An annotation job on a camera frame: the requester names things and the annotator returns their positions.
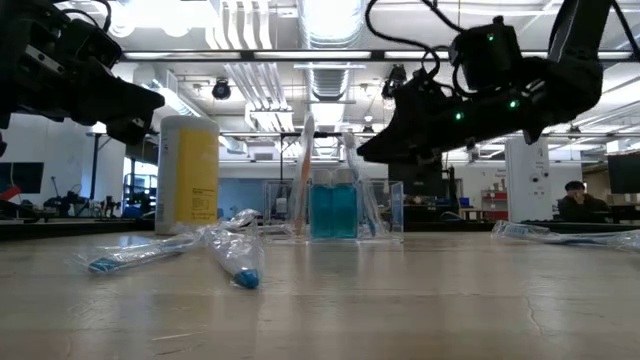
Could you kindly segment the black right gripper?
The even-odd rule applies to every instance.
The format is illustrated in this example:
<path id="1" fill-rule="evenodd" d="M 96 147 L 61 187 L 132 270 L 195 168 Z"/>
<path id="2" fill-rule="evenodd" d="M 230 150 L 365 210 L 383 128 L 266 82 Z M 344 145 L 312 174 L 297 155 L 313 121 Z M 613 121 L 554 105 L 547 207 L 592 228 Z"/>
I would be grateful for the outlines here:
<path id="1" fill-rule="evenodd" d="M 533 101 L 519 89 L 463 100 L 414 78 L 397 90 L 397 110 L 389 125 L 360 146 L 360 156 L 365 161 L 433 161 L 441 150 L 516 131 L 530 143 L 540 137 Z"/>

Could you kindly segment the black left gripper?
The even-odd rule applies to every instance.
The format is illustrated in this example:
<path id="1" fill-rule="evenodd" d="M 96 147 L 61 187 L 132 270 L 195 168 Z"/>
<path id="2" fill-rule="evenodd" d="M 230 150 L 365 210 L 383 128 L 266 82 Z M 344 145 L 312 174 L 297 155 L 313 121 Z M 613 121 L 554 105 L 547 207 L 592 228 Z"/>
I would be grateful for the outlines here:
<path id="1" fill-rule="evenodd" d="M 150 123 L 146 118 L 164 105 L 157 92 L 100 74 L 96 59 L 72 61 L 70 68 L 49 68 L 37 60 L 0 60 L 0 123 L 8 123 L 13 113 L 41 115 L 61 122 L 108 123 L 107 134 L 127 145 L 140 143 Z"/>

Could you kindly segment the blue toothbrush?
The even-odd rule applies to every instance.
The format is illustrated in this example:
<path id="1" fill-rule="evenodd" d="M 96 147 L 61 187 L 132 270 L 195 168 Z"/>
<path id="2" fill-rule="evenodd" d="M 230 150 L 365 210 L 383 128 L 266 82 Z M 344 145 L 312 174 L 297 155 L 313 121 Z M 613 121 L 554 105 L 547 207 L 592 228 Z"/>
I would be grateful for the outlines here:
<path id="1" fill-rule="evenodd" d="M 262 214 L 254 209 L 245 209 L 238 212 L 229 220 L 220 221 L 212 227 L 214 231 L 238 232 L 250 226 L 262 217 Z"/>
<path id="2" fill-rule="evenodd" d="M 624 239 L 619 233 L 560 234 L 546 227 L 507 221 L 497 222 L 492 233 L 495 236 L 556 245 L 614 245 Z"/>
<path id="3" fill-rule="evenodd" d="M 358 141 L 353 132 L 343 132 L 346 161 L 353 175 L 354 186 L 358 192 L 359 209 L 364 223 L 363 239 L 382 239 L 388 235 L 385 224 L 379 214 L 377 199 L 371 179 L 362 170 L 363 161 L 357 154 Z"/>
<path id="4" fill-rule="evenodd" d="M 233 232 L 218 227 L 203 234 L 207 249 L 230 275 L 231 281 L 245 289 L 257 289 L 264 271 L 262 242 L 246 232 Z"/>
<path id="5" fill-rule="evenodd" d="M 614 233 L 607 245 L 616 250 L 640 254 L 640 230 Z"/>

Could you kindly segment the clear acrylic organizer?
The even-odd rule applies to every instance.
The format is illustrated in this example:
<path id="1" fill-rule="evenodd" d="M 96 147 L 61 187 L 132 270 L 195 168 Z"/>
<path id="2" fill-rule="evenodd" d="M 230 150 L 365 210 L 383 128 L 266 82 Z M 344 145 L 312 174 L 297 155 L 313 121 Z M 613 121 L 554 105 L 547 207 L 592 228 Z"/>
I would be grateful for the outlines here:
<path id="1" fill-rule="evenodd" d="M 266 238 L 273 241 L 300 242 L 389 242 L 400 241 L 404 232 L 404 205 L 403 184 L 401 182 L 389 182 L 371 180 L 372 188 L 377 199 L 379 214 L 388 231 L 388 235 L 382 239 L 363 239 L 364 223 L 361 218 L 358 202 L 358 236 L 354 239 L 337 238 L 333 227 L 333 200 L 332 200 L 332 228 L 333 236 L 328 239 L 314 239 L 310 231 L 310 186 L 307 183 L 307 213 L 306 225 L 302 236 L 293 233 L 290 220 L 290 203 L 292 182 L 267 181 L 264 185 L 264 210 L 261 229 Z"/>

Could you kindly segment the yellow canister white lid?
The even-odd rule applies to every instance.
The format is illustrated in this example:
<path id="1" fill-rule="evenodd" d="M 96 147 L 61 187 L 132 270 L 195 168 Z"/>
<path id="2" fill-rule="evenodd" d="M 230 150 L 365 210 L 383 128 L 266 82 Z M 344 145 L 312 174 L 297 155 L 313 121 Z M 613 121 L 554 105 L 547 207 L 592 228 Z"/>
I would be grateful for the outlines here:
<path id="1" fill-rule="evenodd" d="M 217 222 L 219 134 L 206 118 L 175 115 L 160 122 L 156 234 Z"/>

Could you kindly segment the teal mouthwash bottle white cap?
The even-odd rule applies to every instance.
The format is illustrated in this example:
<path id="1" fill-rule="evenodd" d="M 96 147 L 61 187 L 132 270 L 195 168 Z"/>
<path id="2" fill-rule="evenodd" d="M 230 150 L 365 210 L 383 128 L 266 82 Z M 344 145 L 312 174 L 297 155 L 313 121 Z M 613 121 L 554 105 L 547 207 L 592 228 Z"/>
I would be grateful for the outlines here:
<path id="1" fill-rule="evenodd" d="M 310 186 L 310 231 L 314 239 L 333 236 L 332 228 L 332 173 L 326 169 L 312 171 Z"/>
<path id="2" fill-rule="evenodd" d="M 357 189 L 349 169 L 338 169 L 333 183 L 333 227 L 337 238 L 358 236 Z"/>

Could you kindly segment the blue white pen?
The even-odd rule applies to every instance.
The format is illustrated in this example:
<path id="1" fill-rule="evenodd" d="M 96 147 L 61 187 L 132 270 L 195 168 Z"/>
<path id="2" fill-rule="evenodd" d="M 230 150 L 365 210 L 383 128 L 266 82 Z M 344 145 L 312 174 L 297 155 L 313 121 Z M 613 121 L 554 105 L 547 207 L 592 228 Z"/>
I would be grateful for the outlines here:
<path id="1" fill-rule="evenodd" d="M 179 256 L 202 244 L 202 233 L 184 232 L 165 239 L 142 238 L 126 246 L 96 247 L 78 252 L 68 259 L 70 265 L 94 275 L 107 275 L 161 259 Z"/>

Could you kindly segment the black monitor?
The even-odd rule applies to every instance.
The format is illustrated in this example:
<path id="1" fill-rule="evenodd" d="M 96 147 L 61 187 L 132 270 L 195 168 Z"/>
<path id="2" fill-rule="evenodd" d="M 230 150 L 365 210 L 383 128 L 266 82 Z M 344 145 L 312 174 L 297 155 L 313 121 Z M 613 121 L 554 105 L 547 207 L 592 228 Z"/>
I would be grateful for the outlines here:
<path id="1" fill-rule="evenodd" d="M 0 192 L 17 186 L 24 194 L 41 191 L 44 164 L 40 162 L 0 162 Z"/>
<path id="2" fill-rule="evenodd" d="M 388 179 L 403 183 L 407 196 L 444 196 L 442 156 L 413 163 L 395 163 L 388 166 Z"/>
<path id="3" fill-rule="evenodd" d="M 640 152 L 611 155 L 607 160 L 611 192 L 640 193 Z"/>

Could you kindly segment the black overhead rig bar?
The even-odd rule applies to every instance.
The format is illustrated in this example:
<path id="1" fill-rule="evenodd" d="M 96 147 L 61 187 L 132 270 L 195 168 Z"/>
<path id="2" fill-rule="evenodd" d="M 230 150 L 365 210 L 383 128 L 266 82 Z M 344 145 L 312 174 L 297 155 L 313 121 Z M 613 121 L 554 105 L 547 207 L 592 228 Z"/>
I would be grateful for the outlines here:
<path id="1" fill-rule="evenodd" d="M 125 51 L 121 62 L 419 62 L 413 50 L 158 50 Z"/>

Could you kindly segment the red shelf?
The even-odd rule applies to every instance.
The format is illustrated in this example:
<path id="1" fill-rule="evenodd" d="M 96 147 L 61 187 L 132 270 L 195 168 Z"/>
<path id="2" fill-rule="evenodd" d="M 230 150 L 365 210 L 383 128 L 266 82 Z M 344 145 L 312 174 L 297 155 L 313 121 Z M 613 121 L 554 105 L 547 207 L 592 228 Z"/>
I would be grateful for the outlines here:
<path id="1" fill-rule="evenodd" d="M 481 211 L 487 220 L 507 220 L 508 196 L 506 191 L 482 190 Z"/>

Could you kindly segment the white pillar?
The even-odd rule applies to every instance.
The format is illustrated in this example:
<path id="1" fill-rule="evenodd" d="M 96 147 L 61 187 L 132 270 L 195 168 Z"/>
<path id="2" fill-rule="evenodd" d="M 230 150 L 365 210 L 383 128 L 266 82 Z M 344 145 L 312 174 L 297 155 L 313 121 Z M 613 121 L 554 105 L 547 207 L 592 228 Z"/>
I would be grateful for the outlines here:
<path id="1" fill-rule="evenodd" d="M 553 218 L 549 153 L 542 138 L 532 145 L 523 136 L 505 144 L 508 215 L 511 222 Z"/>

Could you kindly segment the person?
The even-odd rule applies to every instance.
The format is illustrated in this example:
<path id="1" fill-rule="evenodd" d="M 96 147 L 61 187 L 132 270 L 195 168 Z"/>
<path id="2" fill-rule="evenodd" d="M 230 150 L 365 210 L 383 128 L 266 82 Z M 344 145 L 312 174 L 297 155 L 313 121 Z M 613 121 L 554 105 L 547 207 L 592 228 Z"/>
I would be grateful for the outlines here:
<path id="1" fill-rule="evenodd" d="M 566 195 L 558 201 L 559 217 L 565 222 L 606 223 L 609 207 L 605 201 L 586 192 L 580 181 L 565 185 Z"/>

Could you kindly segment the black aluminium table frame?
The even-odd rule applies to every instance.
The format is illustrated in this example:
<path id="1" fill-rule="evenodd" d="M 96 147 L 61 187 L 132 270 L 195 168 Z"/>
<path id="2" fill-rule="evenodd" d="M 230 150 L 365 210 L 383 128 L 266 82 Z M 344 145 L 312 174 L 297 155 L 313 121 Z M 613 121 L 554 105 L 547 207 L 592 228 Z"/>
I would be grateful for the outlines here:
<path id="1" fill-rule="evenodd" d="M 591 224 L 528 221 L 527 225 L 542 226 L 559 233 L 599 233 L 640 230 L 638 224 Z M 448 221 L 410 223 L 404 232 L 489 232 L 493 223 L 477 221 Z M 0 242 L 28 239 L 72 237 L 81 235 L 154 231 L 150 220 L 109 220 L 91 222 L 48 222 L 28 224 L 0 224 Z"/>

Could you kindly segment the silver ceiling duct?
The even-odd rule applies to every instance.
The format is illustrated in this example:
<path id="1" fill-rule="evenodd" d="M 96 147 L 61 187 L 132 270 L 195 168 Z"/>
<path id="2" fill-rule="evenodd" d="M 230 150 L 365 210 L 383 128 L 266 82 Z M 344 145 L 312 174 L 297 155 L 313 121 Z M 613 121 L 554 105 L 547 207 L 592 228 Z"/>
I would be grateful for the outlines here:
<path id="1" fill-rule="evenodd" d="M 365 0 L 296 0 L 302 46 L 311 50 L 350 50 L 360 43 Z M 347 62 L 311 63 L 306 78 L 311 98 L 340 101 L 351 75 Z"/>

